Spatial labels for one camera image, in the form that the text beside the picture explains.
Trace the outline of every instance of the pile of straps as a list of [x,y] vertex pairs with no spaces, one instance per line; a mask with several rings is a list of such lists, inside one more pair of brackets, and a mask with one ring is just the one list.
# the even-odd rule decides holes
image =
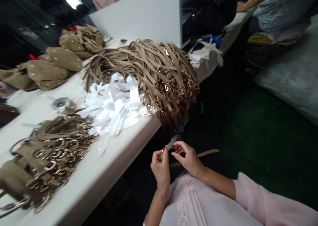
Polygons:
[[153,111],[163,128],[177,127],[188,114],[200,92],[191,59],[173,43],[133,41],[120,49],[105,49],[92,58],[87,68],[86,91],[92,83],[110,83],[113,73],[138,80],[142,104]]
[[15,157],[0,169],[0,189],[18,202],[0,210],[0,218],[23,207],[32,206],[38,213],[52,198],[56,188],[68,182],[79,160],[84,158],[90,145],[99,136],[89,135],[91,118],[82,119],[76,112],[44,121],[34,129],[17,150],[10,149]]

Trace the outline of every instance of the white ribbon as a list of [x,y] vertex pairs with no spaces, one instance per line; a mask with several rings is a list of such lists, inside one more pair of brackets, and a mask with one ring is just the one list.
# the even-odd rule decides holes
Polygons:
[[85,103],[82,107],[85,109],[81,112],[81,117],[93,118],[93,127],[89,134],[107,134],[105,141],[101,141],[97,148],[98,155],[102,155],[109,139],[141,121],[140,116],[146,114],[147,109],[140,102],[144,94],[139,94],[138,81],[132,75],[125,81],[117,72],[111,76],[109,84],[92,83],[89,89],[90,93],[84,93]]

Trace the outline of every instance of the finger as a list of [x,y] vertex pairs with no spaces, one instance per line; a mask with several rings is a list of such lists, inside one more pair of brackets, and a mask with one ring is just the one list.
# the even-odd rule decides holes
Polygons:
[[177,153],[180,155],[181,153],[185,153],[185,151],[184,151],[183,149],[181,149],[181,150],[178,151]]
[[156,162],[156,160],[158,160],[158,157],[160,156],[161,153],[162,153],[162,150],[155,151],[155,152],[152,154],[152,162]]
[[183,150],[183,148],[179,148],[177,151],[175,151],[175,153],[180,153],[180,152],[185,152],[184,150]]
[[190,147],[184,141],[177,141],[174,143],[174,146],[181,146],[186,153],[190,151]]
[[184,160],[184,158],[183,158],[182,156],[180,156],[180,155],[177,154],[177,153],[171,153],[171,155],[173,155],[174,158],[177,159],[178,162],[180,162],[180,163],[182,164],[182,162],[183,162],[183,160]]
[[163,151],[162,164],[169,165],[169,155],[167,149]]

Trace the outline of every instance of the green carpet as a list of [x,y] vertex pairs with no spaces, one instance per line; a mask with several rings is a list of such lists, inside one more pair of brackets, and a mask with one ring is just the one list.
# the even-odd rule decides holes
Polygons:
[[318,210],[318,127],[248,76],[217,69],[202,84],[203,118],[234,178]]

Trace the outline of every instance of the woman's left hand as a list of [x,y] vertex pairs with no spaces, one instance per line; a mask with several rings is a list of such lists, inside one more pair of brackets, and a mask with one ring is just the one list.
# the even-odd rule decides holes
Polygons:
[[153,153],[150,167],[157,180],[157,190],[162,192],[169,192],[170,169],[168,150],[164,150],[162,162],[160,162],[161,153],[162,150]]
[[237,13],[243,13],[246,11],[246,8],[245,8],[245,4],[244,2],[238,2],[238,7],[236,9],[236,12]]

